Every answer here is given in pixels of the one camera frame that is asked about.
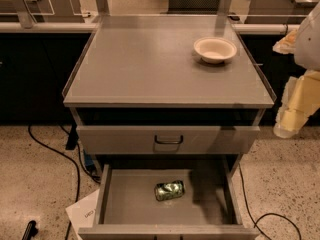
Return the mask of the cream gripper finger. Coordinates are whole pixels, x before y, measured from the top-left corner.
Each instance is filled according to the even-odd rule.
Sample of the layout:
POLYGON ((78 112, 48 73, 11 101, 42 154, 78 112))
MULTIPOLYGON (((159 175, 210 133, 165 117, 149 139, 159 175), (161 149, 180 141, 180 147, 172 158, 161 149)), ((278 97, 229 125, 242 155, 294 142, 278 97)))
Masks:
POLYGON ((285 85, 273 133, 280 138, 298 134, 309 117, 320 109, 320 72, 307 70, 285 85))
POLYGON ((297 30, 294 29, 275 43, 273 51, 279 54, 293 54, 295 51, 296 36, 297 30))

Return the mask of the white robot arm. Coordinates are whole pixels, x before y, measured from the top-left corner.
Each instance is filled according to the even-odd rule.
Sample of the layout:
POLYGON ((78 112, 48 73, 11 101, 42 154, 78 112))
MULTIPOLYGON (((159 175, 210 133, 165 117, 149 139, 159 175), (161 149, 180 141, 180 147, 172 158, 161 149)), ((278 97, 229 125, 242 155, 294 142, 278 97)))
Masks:
POLYGON ((305 69, 302 76, 290 77, 286 83, 273 127, 276 136, 291 138, 320 109, 320 2, 273 50, 292 53, 294 62, 305 69))

